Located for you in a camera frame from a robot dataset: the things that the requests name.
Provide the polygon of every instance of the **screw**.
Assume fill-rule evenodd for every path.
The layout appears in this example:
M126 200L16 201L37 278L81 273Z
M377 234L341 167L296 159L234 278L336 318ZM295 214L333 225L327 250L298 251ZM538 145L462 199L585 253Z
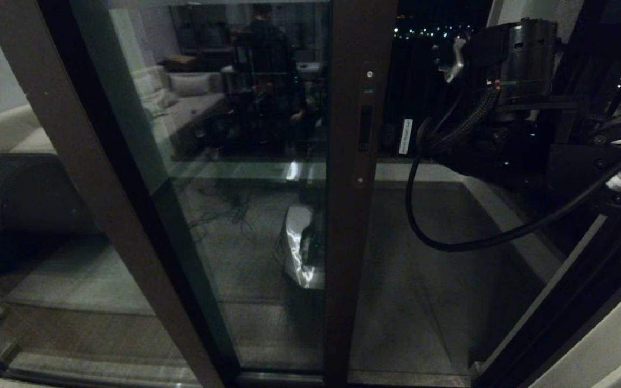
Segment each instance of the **screw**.
M594 144L596 145L605 144L607 141L608 141L608 138L602 135L594 137Z
M599 169L604 169L606 167L608 167L608 163L603 160L603 159L598 159L594 162L594 165L596 165L596 167L598 167Z

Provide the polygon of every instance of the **sticker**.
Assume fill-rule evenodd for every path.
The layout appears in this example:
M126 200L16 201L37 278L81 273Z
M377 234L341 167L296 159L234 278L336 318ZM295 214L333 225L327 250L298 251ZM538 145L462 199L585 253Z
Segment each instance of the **sticker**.
M406 155L406 153L409 152L409 142L411 141L412 126L412 119L404 119L404 126L402 127L402 140L399 143L399 153L402 155Z

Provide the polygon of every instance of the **floor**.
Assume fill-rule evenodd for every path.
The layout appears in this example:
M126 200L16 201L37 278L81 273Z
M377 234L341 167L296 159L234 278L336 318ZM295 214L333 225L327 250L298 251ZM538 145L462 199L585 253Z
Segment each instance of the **floor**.
M300 196L293 187L273 184L191 180L180 187L184 213L241 364L320 369L323 292L301 289L275 259L286 209L299 202L320 207L319 196ZM469 364L485 360L540 287L508 246L453 254L422 245L406 223L403 197L402 189L376 189L373 197L350 368L354 376L369 380L380 373L466 376ZM422 228L439 240L497 232L461 184L429 183L417 189L415 202ZM119 284L130 277L113 278L116 292L135 292ZM74 366L89 371L106 369L106 363L118 363L116 370L135 364L133 372L121 371L124 378L148 368L172 375L187 369L157 317L145 313L14 302L0 321L0 333L19 338L24 351L17 363L24 369L37 363L47 372L72 373ZM168 380L195 381L192 376L173 378Z

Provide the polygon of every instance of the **glass pane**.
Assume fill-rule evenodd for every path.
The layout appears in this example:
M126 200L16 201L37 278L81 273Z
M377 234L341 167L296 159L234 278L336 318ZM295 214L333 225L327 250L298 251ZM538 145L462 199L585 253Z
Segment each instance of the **glass pane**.
M446 122L453 126L478 98L468 88L458 98L459 86L469 86L468 77L477 69L468 73L465 67L461 78L466 81L459 84L447 84L438 69L453 59L448 58L453 57L453 37L468 32L475 42L484 39L476 33L489 18L510 23L522 17L552 19L555 12L545 2L528 2L517 10L516 3L505 2L502 11L491 5L463 9L456 2L399 2L349 364L352 383L471 386L474 365L491 358L596 219L597 213L584 206L542 232L456 253L430 248L411 229L404 197L411 163L420 151L410 142L420 141L417 130L426 117L437 122L460 100ZM534 44L544 42L539 38ZM426 235L444 243L480 240L564 203L547 196L535 181L547 161L542 142L552 141L553 129L541 133L544 127L533 129L526 118L489 118L464 137L461 147L447 147L421 164L412 203ZM500 137L503 131L509 139Z
M1 49L0 360L61 379L197 385L76 192Z
M72 4L220 350L319 370L330 3Z

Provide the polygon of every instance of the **gray sofa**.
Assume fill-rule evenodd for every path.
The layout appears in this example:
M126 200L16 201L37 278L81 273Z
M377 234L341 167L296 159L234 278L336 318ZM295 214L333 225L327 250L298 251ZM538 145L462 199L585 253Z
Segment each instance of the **gray sofa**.
M166 73L153 66L131 74L167 169L199 145L202 123L229 110L219 73Z

